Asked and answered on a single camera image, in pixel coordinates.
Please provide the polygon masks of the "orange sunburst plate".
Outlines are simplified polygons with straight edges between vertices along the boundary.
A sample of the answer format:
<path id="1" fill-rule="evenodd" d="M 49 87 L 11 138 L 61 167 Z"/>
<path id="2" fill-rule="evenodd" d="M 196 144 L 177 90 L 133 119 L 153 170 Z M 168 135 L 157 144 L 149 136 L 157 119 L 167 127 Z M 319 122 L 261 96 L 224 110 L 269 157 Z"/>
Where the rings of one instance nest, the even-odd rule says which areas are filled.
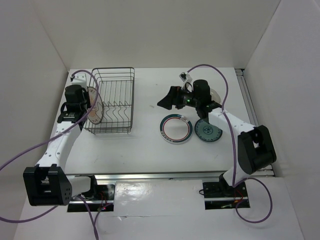
<path id="1" fill-rule="evenodd" d="M 93 106 L 93 109 L 91 110 L 91 112 L 88 114 L 87 117 L 92 124 L 98 125 L 103 120 L 104 104 L 100 94 L 94 87 L 92 86 L 88 87 L 88 94 L 89 94 L 90 104 L 92 105 L 95 99 L 96 99 L 96 102 Z"/>

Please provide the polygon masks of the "blue patterned plate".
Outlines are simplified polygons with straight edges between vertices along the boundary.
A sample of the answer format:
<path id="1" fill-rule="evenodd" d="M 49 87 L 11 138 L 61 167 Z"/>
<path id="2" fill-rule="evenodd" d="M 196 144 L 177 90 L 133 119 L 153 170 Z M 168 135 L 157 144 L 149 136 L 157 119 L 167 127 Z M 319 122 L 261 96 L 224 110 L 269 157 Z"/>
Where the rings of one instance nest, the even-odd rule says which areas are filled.
<path id="1" fill-rule="evenodd" d="M 214 143 L 223 135 L 223 131 L 220 128 L 205 122 L 203 119 L 199 119 L 195 123 L 194 132 L 200 140 L 206 143 Z"/>

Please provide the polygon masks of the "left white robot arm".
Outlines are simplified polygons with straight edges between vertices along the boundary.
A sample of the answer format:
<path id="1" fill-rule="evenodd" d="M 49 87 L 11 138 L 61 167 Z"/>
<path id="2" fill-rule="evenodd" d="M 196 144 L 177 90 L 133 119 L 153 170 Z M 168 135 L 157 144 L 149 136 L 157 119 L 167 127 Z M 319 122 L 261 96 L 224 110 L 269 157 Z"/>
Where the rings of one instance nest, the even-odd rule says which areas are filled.
<path id="1" fill-rule="evenodd" d="M 66 206 L 77 195 L 92 200 L 99 193 L 93 176 L 65 174 L 67 159 L 86 121 L 90 98 L 88 90 L 79 84 L 67 86 L 64 95 L 54 139 L 36 165 L 23 172 L 31 206 Z"/>

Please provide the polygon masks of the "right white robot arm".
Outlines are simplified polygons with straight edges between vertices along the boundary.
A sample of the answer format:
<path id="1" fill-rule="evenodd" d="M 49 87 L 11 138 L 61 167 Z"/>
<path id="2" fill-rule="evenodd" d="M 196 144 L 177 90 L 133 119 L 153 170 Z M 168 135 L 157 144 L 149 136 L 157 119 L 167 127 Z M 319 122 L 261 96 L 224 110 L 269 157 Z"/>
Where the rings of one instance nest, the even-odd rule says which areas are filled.
<path id="1" fill-rule="evenodd" d="M 277 159 L 269 129 L 264 125 L 247 123 L 227 112 L 212 99 L 206 80 L 194 81 L 192 91 L 181 86 L 171 86 L 168 94 L 157 105 L 167 110 L 194 108 L 201 119 L 230 134 L 233 166 L 220 177 L 218 190 L 223 196 L 230 196 L 238 184 Z"/>

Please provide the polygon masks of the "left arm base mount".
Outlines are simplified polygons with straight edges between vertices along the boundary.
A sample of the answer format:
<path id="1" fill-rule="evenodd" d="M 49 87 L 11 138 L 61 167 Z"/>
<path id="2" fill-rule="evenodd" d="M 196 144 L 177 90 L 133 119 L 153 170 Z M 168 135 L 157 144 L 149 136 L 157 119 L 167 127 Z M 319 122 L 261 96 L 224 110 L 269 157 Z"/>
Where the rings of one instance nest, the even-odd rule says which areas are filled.
<path id="1" fill-rule="evenodd" d="M 81 197 L 84 198 L 89 210 L 93 213 L 113 212 L 115 190 L 116 184 L 114 182 L 96 184 L 92 191 L 82 193 Z M 68 213 L 83 213 L 87 211 L 85 203 L 78 197 L 74 198 L 67 206 Z"/>

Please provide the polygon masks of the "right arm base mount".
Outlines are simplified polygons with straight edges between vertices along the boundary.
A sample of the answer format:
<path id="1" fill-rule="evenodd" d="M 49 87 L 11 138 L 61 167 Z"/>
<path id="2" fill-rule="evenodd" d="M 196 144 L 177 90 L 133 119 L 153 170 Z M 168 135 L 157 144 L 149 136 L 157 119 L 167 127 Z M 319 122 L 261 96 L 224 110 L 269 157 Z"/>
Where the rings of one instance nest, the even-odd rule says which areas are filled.
<path id="1" fill-rule="evenodd" d="M 232 187 L 223 180 L 222 175 L 218 181 L 203 182 L 202 189 L 198 191 L 204 197 L 205 210 L 225 210 L 238 208 L 250 208 L 247 187 L 240 183 Z"/>

